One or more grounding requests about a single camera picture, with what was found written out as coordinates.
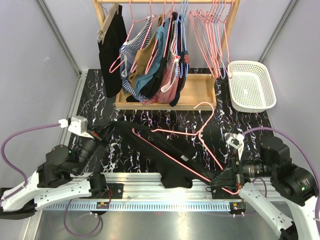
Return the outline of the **pink wire hanger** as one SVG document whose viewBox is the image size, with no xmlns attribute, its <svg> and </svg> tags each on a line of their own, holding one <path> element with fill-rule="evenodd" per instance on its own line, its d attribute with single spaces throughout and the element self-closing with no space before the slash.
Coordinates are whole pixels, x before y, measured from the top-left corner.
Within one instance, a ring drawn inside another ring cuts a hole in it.
<svg viewBox="0 0 320 240">
<path fill-rule="evenodd" d="M 171 131 L 171 130 L 164 130 L 164 129 L 154 129 L 151 130 L 151 132 L 165 132 L 165 133 L 172 133 L 172 134 L 177 134 L 177 135 L 185 135 L 185 136 L 197 136 L 198 139 L 200 140 L 202 146 L 208 151 L 208 153 L 210 154 L 210 156 L 213 158 L 213 160 L 215 161 L 215 163 L 220 167 L 221 170 L 223 170 L 224 168 L 222 167 L 222 165 L 219 163 L 219 161 L 217 160 L 217 158 L 214 156 L 214 154 L 211 152 L 211 150 L 209 149 L 209 147 L 205 144 L 205 141 L 202 139 L 202 132 L 204 130 L 204 128 L 206 127 L 206 125 L 209 123 L 209 121 L 212 119 L 212 117 L 214 116 L 214 107 L 211 103 L 207 102 L 207 101 L 203 101 L 198 103 L 196 106 L 194 106 L 193 108 L 196 109 L 198 108 L 200 105 L 208 105 L 210 106 L 212 112 L 210 117 L 207 119 L 207 121 L 202 125 L 202 127 L 196 132 L 196 133 L 187 133 L 187 132 L 180 132 L 180 131 Z M 140 139 L 142 139 L 143 141 L 145 141 L 146 143 L 148 143 L 149 145 L 151 145 L 152 147 L 154 147 L 156 150 L 160 151 L 162 154 L 164 154 L 166 157 L 168 157 L 169 159 L 173 160 L 175 163 L 177 163 L 180 167 L 183 167 L 185 170 L 189 171 L 190 173 L 196 175 L 197 177 L 200 178 L 200 180 L 204 180 L 204 182 L 206 184 L 210 183 L 211 180 L 203 175 L 201 175 L 200 173 L 196 172 L 195 170 L 191 169 L 190 167 L 182 164 L 181 162 L 179 162 L 177 159 L 173 158 L 172 156 L 170 156 L 169 154 L 165 153 L 164 151 L 160 150 L 158 147 L 156 147 L 155 145 L 151 144 L 148 140 L 144 139 L 143 137 L 141 137 L 138 133 L 135 132 L 134 128 L 131 129 L 131 131 L 133 132 L 134 135 L 136 135 L 137 137 L 139 137 Z"/>
</svg>

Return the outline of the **black tank top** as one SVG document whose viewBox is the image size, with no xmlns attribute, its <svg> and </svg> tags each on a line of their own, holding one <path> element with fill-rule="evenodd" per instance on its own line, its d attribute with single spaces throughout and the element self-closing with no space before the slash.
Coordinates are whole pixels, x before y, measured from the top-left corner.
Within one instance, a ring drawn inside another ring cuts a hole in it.
<svg viewBox="0 0 320 240">
<path fill-rule="evenodd" d="M 155 169 L 161 175 L 160 181 L 166 189 L 179 187 L 190 189 L 193 186 L 193 180 L 200 180 L 200 178 L 182 166 L 179 166 L 159 150 L 134 135 L 132 128 L 151 144 L 211 181 L 222 172 L 222 170 L 210 170 L 194 161 L 189 155 L 190 151 L 187 150 L 187 144 L 183 144 L 180 141 L 166 140 L 163 134 L 151 132 L 152 129 L 148 126 L 130 121 L 109 121 L 105 124 L 114 124 L 113 132 L 120 133 L 121 137 L 128 142 L 128 145 L 133 148 L 134 151 L 139 152 L 154 164 Z"/>
</svg>

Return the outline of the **maroon tank top grey trim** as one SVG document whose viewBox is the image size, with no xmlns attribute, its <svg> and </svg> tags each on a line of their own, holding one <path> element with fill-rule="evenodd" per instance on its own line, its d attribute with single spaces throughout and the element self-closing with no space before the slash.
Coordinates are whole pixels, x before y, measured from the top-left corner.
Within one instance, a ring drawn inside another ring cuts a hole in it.
<svg viewBox="0 0 320 240">
<path fill-rule="evenodd" d="M 188 53 L 184 53 L 184 60 L 183 60 L 185 65 L 190 65 L 190 56 Z"/>
</svg>

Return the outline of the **light blue wire hanger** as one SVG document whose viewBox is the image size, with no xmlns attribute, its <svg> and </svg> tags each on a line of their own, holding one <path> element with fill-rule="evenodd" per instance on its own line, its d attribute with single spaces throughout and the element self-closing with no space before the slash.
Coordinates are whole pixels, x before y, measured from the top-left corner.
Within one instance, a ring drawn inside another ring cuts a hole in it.
<svg viewBox="0 0 320 240">
<path fill-rule="evenodd" d="M 176 45 L 175 51 L 179 56 L 179 53 L 187 51 L 187 43 L 186 43 L 186 18 L 188 12 L 189 1 L 182 0 L 180 4 L 180 8 L 177 12 L 176 16 Z M 176 66 L 176 71 L 179 70 L 179 75 L 181 74 L 182 69 L 179 69 L 180 66 L 180 59 L 179 63 Z"/>
</svg>

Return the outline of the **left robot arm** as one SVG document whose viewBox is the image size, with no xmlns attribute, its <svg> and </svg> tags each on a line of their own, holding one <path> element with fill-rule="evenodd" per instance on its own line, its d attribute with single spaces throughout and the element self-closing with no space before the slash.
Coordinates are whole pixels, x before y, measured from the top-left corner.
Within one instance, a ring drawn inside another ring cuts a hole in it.
<svg viewBox="0 0 320 240">
<path fill-rule="evenodd" d="M 107 124 L 85 130 L 82 137 L 88 137 L 88 140 L 79 147 L 79 151 L 63 144 L 55 146 L 30 177 L 8 160 L 5 147 L 9 140 L 33 129 L 18 131 L 7 137 L 0 147 L 1 156 L 7 165 L 22 175 L 23 182 L 13 188 L 0 189 L 0 218 L 26 219 L 49 205 L 74 198 L 111 198 L 113 192 L 103 173 L 91 173 L 81 181 L 75 181 L 75 177 L 83 175 L 100 146 L 109 144 L 113 128 L 113 124 Z"/>
</svg>

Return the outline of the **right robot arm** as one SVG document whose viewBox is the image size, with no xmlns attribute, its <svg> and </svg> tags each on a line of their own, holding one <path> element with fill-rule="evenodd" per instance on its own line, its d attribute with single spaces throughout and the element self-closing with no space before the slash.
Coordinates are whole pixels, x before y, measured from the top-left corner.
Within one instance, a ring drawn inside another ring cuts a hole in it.
<svg viewBox="0 0 320 240">
<path fill-rule="evenodd" d="M 318 240 L 315 220 L 319 189 L 315 177 L 292 162 L 289 147 L 276 136 L 261 140 L 257 160 L 241 160 L 244 136 L 231 133 L 226 143 L 232 152 L 228 166 L 211 182 L 213 197 L 227 194 L 241 198 L 268 223 L 280 240 Z M 287 203 L 292 217 L 278 210 L 255 187 L 254 179 L 269 178 L 271 186 Z"/>
</svg>

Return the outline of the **pink hanger striped top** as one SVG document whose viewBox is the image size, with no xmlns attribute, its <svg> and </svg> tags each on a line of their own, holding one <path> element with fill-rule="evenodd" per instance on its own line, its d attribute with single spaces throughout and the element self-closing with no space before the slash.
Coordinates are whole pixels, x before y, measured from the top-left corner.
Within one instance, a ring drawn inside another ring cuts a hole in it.
<svg viewBox="0 0 320 240">
<path fill-rule="evenodd" d="M 130 13 L 131 13 L 131 18 L 132 18 L 132 25 L 130 27 L 129 33 L 127 34 L 127 38 L 125 40 L 125 42 L 122 44 L 122 46 L 119 48 L 119 56 L 116 58 L 116 60 L 112 63 L 112 65 L 109 68 L 109 73 L 113 73 L 115 72 L 121 65 L 122 63 L 125 61 L 124 59 L 121 59 L 121 57 L 124 55 L 124 50 L 127 46 L 131 45 L 134 40 L 137 40 L 141 33 L 144 32 L 144 30 L 150 26 L 150 19 L 152 18 L 152 11 L 150 11 L 150 15 L 147 16 L 146 18 L 140 19 L 140 20 L 135 20 L 134 14 L 133 14 L 133 9 L 132 9 L 132 1 L 129 1 L 129 7 L 130 7 Z M 144 22 L 145 25 L 143 26 L 143 28 L 141 29 L 141 31 L 131 40 L 129 40 L 129 37 L 132 33 L 132 30 L 135 26 L 136 23 L 140 23 L 140 22 Z"/>
</svg>

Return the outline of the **red white striped tank top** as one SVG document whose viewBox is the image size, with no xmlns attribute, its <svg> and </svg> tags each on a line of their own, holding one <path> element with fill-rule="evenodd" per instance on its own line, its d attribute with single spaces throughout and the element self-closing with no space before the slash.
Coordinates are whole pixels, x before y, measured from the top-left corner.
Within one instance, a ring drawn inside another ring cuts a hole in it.
<svg viewBox="0 0 320 240">
<path fill-rule="evenodd" d="M 161 83 L 157 88 L 157 92 L 147 100 L 143 101 L 144 105 L 150 105 L 153 103 L 169 104 L 175 98 L 179 73 L 177 70 L 180 56 L 177 54 L 177 24 L 176 20 L 172 20 L 168 32 L 168 40 L 165 46 L 164 68 L 162 70 Z"/>
</svg>

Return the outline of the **blue white striped tank top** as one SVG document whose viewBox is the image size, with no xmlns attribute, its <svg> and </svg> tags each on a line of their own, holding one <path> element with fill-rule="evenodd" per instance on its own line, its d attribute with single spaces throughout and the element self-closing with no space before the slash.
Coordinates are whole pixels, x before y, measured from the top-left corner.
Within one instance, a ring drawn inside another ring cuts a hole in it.
<svg viewBox="0 0 320 240">
<path fill-rule="evenodd" d="M 119 67 L 120 71 L 120 79 L 122 81 L 122 87 L 125 92 L 130 93 L 136 100 L 139 102 L 143 102 L 147 98 L 143 96 L 141 93 L 137 93 L 134 88 L 132 87 L 129 75 L 132 73 L 131 68 L 134 64 L 136 54 L 138 50 L 145 48 L 151 40 L 152 32 L 150 30 L 153 18 L 150 19 L 149 27 L 147 26 L 146 29 L 141 32 L 140 37 L 133 41 L 132 44 L 128 45 L 124 49 L 124 55 L 121 57 L 121 60 L 124 59 L 124 62 Z"/>
</svg>

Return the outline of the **navy tank top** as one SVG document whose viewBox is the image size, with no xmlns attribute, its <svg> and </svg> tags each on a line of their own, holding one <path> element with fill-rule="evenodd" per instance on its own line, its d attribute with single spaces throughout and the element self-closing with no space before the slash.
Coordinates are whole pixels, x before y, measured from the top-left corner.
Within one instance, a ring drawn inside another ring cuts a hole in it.
<svg viewBox="0 0 320 240">
<path fill-rule="evenodd" d="M 169 103 L 169 105 L 171 107 L 174 107 L 177 105 L 177 103 L 180 99 L 180 96 L 181 96 L 181 91 L 184 88 L 185 83 L 186 83 L 186 78 L 187 78 L 186 75 L 189 73 L 190 66 L 188 64 L 184 64 L 184 54 L 185 53 L 188 53 L 188 51 L 185 50 L 185 51 L 179 53 L 179 56 L 180 56 L 179 69 L 182 71 L 181 71 L 181 74 L 179 75 L 179 80 L 178 80 L 178 85 L 177 85 L 175 97 L 174 97 L 173 101 L 171 101 Z"/>
</svg>

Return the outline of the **wooden clip hanger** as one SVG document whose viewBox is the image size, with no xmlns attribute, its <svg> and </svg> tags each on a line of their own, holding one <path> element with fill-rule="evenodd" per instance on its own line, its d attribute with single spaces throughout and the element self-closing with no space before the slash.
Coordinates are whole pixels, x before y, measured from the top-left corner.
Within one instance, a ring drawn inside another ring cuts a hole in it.
<svg viewBox="0 0 320 240">
<path fill-rule="evenodd" d="M 119 13 L 119 4 L 113 3 L 98 31 L 97 42 L 104 43 L 106 33 L 115 15 Z"/>
</svg>

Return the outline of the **wooden clothes rack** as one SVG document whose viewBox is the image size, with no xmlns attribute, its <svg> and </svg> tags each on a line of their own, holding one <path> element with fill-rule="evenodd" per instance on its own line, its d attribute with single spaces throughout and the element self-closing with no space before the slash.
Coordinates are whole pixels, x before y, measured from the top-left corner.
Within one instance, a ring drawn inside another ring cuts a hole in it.
<svg viewBox="0 0 320 240">
<path fill-rule="evenodd" d="M 227 20 L 227 39 L 230 36 L 231 29 L 233 27 L 237 11 L 240 5 L 239 0 L 226 0 L 230 5 L 231 13 Z M 99 25 L 101 26 L 105 20 L 107 13 L 109 12 L 112 4 L 127 4 L 129 0 L 94 0 L 93 5 L 96 11 Z M 132 0 L 132 4 L 146 4 L 148 0 Z M 194 74 L 191 73 L 186 78 L 185 87 L 180 94 L 180 100 L 177 105 L 173 107 L 174 110 L 189 111 L 193 110 L 200 102 L 209 102 L 214 107 L 217 105 L 215 96 L 215 77 L 210 74 Z M 127 102 L 126 98 L 129 95 L 124 93 L 123 90 L 116 95 L 115 107 L 118 110 L 168 110 L 169 104 L 164 103 L 152 103 L 149 105 L 143 105 L 138 102 Z"/>
</svg>

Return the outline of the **white perforated plastic basket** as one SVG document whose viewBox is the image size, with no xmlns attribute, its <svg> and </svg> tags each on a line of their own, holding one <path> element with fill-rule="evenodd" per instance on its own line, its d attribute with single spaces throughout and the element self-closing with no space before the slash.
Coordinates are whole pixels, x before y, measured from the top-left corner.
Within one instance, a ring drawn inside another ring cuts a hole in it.
<svg viewBox="0 0 320 240">
<path fill-rule="evenodd" d="M 257 61 L 235 60 L 228 65 L 232 107 L 243 113 L 261 113 L 273 108 L 277 98 L 267 67 Z"/>
</svg>

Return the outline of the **black skirt on rack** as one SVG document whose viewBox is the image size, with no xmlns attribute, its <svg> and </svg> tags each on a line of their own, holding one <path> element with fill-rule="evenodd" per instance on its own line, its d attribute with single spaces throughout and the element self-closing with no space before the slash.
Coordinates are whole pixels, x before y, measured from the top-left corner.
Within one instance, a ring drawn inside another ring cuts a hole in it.
<svg viewBox="0 0 320 240">
<path fill-rule="evenodd" d="M 100 69 L 104 81 L 105 96 L 112 98 L 116 96 L 122 88 L 122 80 L 120 77 L 120 69 L 117 68 L 110 73 L 110 67 L 113 63 L 120 63 L 118 59 L 119 49 L 127 38 L 127 31 L 122 16 L 122 8 L 120 5 L 118 13 L 114 15 L 106 35 L 104 42 L 98 43 Z"/>
</svg>

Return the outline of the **bundle of empty pink hangers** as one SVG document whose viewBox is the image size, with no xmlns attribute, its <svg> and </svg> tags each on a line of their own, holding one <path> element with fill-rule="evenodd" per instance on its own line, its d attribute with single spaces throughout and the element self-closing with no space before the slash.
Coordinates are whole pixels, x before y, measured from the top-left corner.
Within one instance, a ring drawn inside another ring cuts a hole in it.
<svg viewBox="0 0 320 240">
<path fill-rule="evenodd" d="M 227 37 L 227 20 L 232 13 L 227 8 L 226 0 L 213 0 L 210 10 L 191 10 L 189 20 L 199 47 L 210 73 L 215 78 L 231 79 L 231 65 L 225 65 L 224 53 L 230 64 L 230 53 Z"/>
</svg>

